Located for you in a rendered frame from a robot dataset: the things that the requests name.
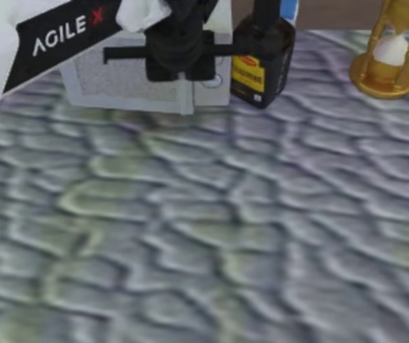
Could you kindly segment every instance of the hourglass glass bulb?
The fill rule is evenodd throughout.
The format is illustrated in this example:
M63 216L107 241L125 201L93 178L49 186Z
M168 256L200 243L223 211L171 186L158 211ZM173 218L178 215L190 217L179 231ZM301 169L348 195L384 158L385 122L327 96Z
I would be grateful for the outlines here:
M390 66L402 66L408 49L409 42L404 34L388 34L378 42L373 57L376 61Z

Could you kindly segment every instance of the golden hourglass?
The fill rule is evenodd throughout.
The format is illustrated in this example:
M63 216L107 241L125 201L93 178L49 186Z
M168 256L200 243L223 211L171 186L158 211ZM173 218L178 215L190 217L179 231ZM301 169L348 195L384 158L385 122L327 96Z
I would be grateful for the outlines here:
M393 34L382 36L391 26ZM409 94L409 0L383 0L368 50L350 67L350 79L363 93L379 99L397 99Z

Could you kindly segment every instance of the stone pattern surface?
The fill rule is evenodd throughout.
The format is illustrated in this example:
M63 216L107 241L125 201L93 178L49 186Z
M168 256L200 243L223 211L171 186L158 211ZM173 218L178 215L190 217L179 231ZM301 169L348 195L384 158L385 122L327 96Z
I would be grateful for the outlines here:
M180 118L0 106L0 342L409 343L409 96L301 32L284 95Z

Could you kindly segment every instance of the blue object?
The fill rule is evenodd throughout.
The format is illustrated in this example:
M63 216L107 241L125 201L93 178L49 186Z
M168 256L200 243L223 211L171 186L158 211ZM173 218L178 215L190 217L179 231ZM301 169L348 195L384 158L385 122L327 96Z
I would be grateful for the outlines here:
M295 20L299 0L282 0L281 17L287 20Z

